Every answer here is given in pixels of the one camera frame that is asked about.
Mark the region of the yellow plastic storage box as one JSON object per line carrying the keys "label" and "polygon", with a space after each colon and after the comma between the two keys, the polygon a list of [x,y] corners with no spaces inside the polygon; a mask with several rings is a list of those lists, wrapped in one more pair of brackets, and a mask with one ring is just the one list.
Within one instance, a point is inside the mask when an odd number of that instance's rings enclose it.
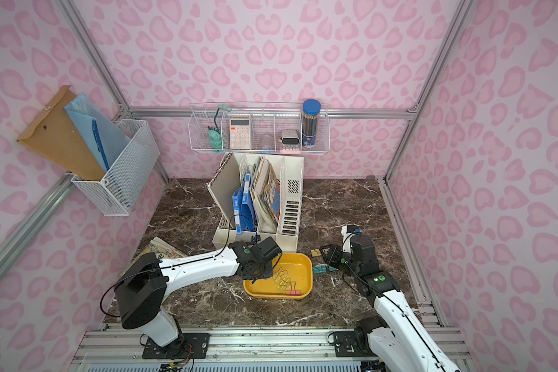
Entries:
{"label": "yellow plastic storage box", "polygon": [[[278,265],[273,276],[257,280],[255,283],[244,281],[243,288],[252,297],[260,299],[294,299],[301,300],[308,296],[313,288],[312,262],[305,254],[286,253],[274,260]],[[299,290],[302,295],[286,295],[288,290]]]}

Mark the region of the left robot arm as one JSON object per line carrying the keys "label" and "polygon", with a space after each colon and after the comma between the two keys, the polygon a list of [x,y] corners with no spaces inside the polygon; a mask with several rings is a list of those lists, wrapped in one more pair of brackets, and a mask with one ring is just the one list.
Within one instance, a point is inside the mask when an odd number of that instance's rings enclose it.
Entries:
{"label": "left robot arm", "polygon": [[110,290],[118,305],[125,330],[140,330],[158,347],[182,343],[184,335],[163,308],[175,291],[218,277],[239,276],[256,282],[273,276],[282,257],[271,237],[235,242],[220,250],[178,259],[160,259],[154,253],[140,257]]}

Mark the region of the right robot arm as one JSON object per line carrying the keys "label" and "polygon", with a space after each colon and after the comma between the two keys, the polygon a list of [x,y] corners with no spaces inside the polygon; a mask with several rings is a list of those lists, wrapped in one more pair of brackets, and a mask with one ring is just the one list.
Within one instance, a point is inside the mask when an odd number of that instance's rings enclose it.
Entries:
{"label": "right robot arm", "polygon": [[458,371],[419,321],[398,282],[381,269],[372,239],[359,226],[341,229],[343,241],[321,248],[327,265],[351,277],[378,313],[356,328],[358,343],[392,371]]}

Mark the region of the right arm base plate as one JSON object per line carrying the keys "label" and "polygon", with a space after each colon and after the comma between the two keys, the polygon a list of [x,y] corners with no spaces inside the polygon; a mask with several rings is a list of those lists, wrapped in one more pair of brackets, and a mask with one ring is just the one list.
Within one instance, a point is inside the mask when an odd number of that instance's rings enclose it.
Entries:
{"label": "right arm base plate", "polygon": [[334,331],[326,340],[337,357],[376,357],[355,331]]}

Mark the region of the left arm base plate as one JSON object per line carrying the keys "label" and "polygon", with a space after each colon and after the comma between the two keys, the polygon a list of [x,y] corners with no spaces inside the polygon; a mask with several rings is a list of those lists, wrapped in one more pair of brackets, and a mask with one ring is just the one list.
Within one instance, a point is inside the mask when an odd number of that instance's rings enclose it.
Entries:
{"label": "left arm base plate", "polygon": [[158,346],[150,337],[144,346],[144,360],[182,361],[191,355],[192,359],[205,359],[209,348],[209,333],[184,333],[165,347]]}

